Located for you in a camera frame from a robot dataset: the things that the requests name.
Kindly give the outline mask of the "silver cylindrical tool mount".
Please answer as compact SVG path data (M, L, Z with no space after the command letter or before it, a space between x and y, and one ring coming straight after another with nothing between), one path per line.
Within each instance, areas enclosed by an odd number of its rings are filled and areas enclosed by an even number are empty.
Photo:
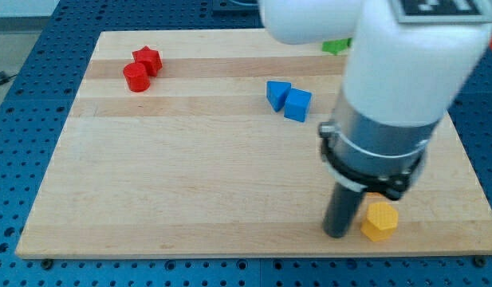
M437 125L436 118L382 121L362 112L341 88L330 119L318 126L321 157L342 186L397 201L420 177Z

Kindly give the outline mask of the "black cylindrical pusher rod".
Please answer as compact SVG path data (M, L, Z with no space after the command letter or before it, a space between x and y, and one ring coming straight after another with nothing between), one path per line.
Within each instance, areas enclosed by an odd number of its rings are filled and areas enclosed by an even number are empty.
M332 238L344 237L356 217L364 196L363 191L353 191L336 183L322 222L324 232Z

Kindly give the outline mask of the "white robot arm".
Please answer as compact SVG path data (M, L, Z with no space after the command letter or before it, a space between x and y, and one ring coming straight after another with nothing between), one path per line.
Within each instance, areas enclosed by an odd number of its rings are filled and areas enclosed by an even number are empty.
M271 1L258 10L279 42L348 38L337 102L319 124L336 184L322 223L346 235L368 192L401 199L427 145L492 37L488 1Z

